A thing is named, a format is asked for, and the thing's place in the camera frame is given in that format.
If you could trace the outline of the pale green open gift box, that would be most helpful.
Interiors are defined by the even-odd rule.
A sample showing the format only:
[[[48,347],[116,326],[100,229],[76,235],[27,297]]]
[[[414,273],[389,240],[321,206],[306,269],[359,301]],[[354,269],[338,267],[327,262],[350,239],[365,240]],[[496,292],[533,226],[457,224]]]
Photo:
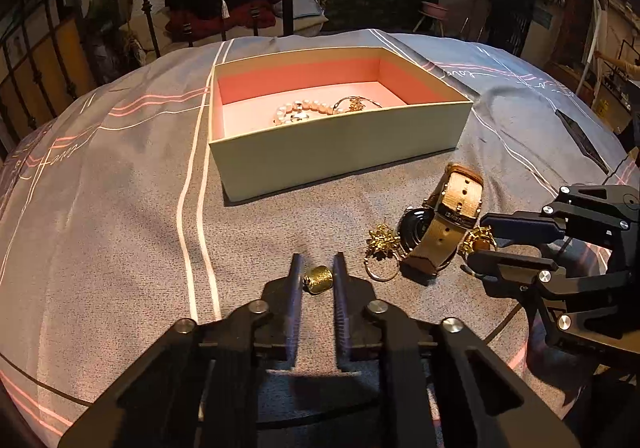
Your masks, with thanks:
[[[332,114],[344,96],[382,105]],[[218,64],[209,146],[232,203],[454,149],[472,102],[381,47],[283,51]]]

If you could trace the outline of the white floor lamp pole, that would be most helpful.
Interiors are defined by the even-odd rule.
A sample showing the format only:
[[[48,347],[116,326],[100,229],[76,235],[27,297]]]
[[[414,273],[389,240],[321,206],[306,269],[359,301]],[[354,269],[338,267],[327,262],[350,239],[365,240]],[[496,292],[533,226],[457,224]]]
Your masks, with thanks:
[[[585,85],[587,85],[587,76],[598,48],[603,8],[600,0],[570,0],[568,3],[570,4],[570,13],[573,15],[574,21],[577,21],[578,14],[587,16],[587,11],[590,11],[590,21],[582,23],[585,26],[586,40],[584,50],[582,50],[582,59],[580,60],[582,73],[580,73],[575,89],[575,96],[580,96]]]

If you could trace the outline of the watch with tan leather strap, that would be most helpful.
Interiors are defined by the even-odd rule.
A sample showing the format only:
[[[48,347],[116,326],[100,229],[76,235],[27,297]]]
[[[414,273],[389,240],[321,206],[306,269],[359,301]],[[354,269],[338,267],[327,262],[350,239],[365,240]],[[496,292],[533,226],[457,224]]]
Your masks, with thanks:
[[[402,268],[435,277],[457,254],[483,205],[480,174],[449,163],[432,194],[420,207],[406,209],[397,226]]]

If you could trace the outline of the gold bangle with flower charm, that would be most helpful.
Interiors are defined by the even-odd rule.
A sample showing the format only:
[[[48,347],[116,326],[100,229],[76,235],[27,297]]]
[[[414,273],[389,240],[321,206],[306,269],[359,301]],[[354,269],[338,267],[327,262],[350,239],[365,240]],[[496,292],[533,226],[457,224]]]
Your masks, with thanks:
[[[332,114],[361,112],[367,108],[382,108],[382,105],[365,96],[344,96],[332,106]]]

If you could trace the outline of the pink small stool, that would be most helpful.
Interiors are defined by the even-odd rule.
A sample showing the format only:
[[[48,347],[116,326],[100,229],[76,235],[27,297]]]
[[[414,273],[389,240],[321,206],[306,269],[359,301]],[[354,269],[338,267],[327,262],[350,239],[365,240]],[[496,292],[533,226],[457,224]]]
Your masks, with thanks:
[[[423,1],[420,9],[420,20],[413,27],[413,33],[416,33],[427,18],[432,20],[436,27],[436,33],[440,37],[445,36],[445,22],[448,18],[448,9],[440,4]]]

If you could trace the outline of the white wicker hanging chair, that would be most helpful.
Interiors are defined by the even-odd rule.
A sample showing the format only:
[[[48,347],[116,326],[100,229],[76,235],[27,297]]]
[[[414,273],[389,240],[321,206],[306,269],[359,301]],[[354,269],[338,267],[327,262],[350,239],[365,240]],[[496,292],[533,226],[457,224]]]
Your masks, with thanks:
[[[171,52],[180,48],[186,48],[186,42],[173,41],[167,30],[169,22],[169,10],[165,7],[165,0],[149,0],[151,4],[151,16],[160,52]],[[132,2],[129,21],[119,27],[123,33],[131,33],[137,38],[138,43],[145,52],[153,52],[151,31],[148,19],[142,10],[143,0]],[[259,36],[278,37],[283,35],[282,2],[276,4],[276,24],[271,27],[260,28]],[[323,25],[329,21],[318,0],[293,0],[294,34],[312,37],[320,33]]]

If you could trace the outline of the pile of red black clothes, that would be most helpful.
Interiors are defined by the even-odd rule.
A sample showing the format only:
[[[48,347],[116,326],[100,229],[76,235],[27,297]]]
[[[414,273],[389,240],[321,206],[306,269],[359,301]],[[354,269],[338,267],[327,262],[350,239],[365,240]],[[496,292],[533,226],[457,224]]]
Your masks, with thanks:
[[[276,25],[281,0],[165,0],[166,33],[174,41],[196,41],[235,27],[262,30]]]

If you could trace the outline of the striped grey-blue bed cover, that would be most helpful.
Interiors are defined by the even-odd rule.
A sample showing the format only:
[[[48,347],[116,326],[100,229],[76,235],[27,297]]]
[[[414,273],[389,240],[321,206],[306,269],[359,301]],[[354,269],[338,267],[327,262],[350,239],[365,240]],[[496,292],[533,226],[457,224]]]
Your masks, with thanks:
[[[209,154],[203,90],[217,63],[284,50],[382,47],[471,88],[454,151],[230,205]],[[536,211],[562,186],[638,167],[582,101],[537,67],[454,39],[380,30],[249,37],[163,56],[77,99],[1,171],[1,381],[48,447],[176,320],[209,322],[288,271],[396,223],[456,162],[489,212]]]

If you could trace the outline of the gold flower earring with hoop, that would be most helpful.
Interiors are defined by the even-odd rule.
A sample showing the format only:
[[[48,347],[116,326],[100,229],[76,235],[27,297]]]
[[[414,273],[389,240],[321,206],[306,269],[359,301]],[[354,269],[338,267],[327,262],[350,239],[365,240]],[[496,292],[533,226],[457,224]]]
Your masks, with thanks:
[[[368,234],[369,238],[366,240],[366,250],[363,257],[364,270],[369,278],[375,282],[390,282],[399,275],[400,262],[405,258],[400,236],[386,223],[379,223],[369,230]],[[381,264],[384,261],[392,261],[395,264],[390,275],[380,275],[373,269],[373,264]]]

